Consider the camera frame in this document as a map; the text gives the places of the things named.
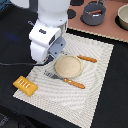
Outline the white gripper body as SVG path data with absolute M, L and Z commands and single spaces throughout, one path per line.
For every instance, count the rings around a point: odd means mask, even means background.
M 29 39 L 31 57 L 38 63 L 45 62 L 49 56 L 56 58 L 66 45 L 60 28 L 47 26 L 39 20 L 29 33 Z

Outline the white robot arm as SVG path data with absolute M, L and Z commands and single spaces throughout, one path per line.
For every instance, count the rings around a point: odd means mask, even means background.
M 15 6 L 30 9 L 38 14 L 29 39 L 31 57 L 38 63 L 51 56 L 56 58 L 66 45 L 62 35 L 68 24 L 71 0 L 10 0 Z

